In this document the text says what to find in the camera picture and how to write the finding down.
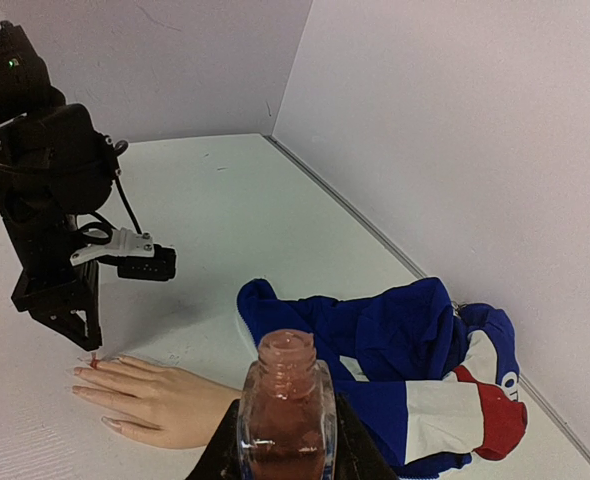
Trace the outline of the pink nail polish bottle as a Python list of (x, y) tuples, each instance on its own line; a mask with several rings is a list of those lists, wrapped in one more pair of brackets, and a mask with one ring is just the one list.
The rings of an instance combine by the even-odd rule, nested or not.
[(265, 335), (248, 370), (238, 410), (244, 479), (321, 480), (334, 475), (337, 413), (331, 375), (314, 337)]

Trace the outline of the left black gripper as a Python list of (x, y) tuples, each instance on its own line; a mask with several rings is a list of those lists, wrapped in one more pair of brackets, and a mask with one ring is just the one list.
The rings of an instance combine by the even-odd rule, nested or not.
[(59, 215), (10, 222), (9, 236), (22, 271), (11, 299), (20, 312), (66, 337), (83, 350), (103, 345), (98, 307), (98, 268), (74, 266), (84, 246), (76, 218)]

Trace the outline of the white nail polish cap brush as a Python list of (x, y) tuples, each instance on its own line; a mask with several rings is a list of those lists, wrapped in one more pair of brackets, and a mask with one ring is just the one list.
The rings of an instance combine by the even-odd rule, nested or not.
[(96, 370), (98, 367), (100, 359), (98, 358), (97, 352), (94, 351), (91, 353), (91, 359), (89, 361), (89, 367), (93, 370)]

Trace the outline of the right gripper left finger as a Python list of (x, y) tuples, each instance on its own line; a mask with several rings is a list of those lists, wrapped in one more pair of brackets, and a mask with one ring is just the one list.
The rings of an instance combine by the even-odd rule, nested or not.
[(186, 480), (242, 479), (237, 443), (239, 404), (239, 399), (230, 404)]

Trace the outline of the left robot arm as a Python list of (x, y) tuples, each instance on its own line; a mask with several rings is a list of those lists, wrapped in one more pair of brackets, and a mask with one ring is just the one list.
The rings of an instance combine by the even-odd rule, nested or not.
[(67, 103), (26, 33), (0, 24), (0, 215), (22, 272), (16, 309), (82, 349), (102, 344), (99, 267), (73, 263), (94, 240), (77, 218), (111, 195), (117, 155), (88, 110)]

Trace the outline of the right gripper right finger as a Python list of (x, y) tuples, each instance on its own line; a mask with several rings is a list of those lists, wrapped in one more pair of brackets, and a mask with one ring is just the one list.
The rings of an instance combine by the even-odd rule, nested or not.
[(336, 396), (338, 480), (397, 480), (363, 423), (343, 395)]

